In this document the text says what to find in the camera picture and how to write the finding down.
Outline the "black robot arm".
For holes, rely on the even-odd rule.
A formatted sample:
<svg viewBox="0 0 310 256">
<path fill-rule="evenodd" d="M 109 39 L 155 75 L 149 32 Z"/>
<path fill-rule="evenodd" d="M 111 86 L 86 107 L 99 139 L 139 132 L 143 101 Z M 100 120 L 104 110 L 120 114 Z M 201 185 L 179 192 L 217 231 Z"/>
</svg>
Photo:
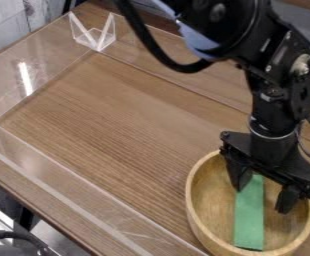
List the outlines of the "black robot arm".
<svg viewBox="0 0 310 256">
<path fill-rule="evenodd" d="M 310 153 L 300 126 L 310 124 L 310 41 L 275 13 L 271 0 L 155 0 L 175 19 L 193 53 L 231 59 L 252 95 L 245 133 L 220 133 L 228 177 L 240 190 L 255 172 L 282 185 L 275 210 L 310 199 Z"/>
</svg>

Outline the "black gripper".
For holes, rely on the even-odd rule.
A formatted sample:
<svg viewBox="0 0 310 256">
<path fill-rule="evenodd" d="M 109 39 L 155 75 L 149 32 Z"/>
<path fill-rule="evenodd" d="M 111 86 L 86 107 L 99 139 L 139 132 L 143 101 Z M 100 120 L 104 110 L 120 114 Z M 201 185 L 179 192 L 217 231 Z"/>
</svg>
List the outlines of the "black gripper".
<svg viewBox="0 0 310 256">
<path fill-rule="evenodd" d="M 256 173 L 278 183 L 282 190 L 275 210 L 287 214 L 295 204 L 310 200 L 310 152 L 300 142 L 302 121 L 248 120 L 248 132 L 220 133 L 220 155 L 233 189 L 240 192 Z"/>
</svg>

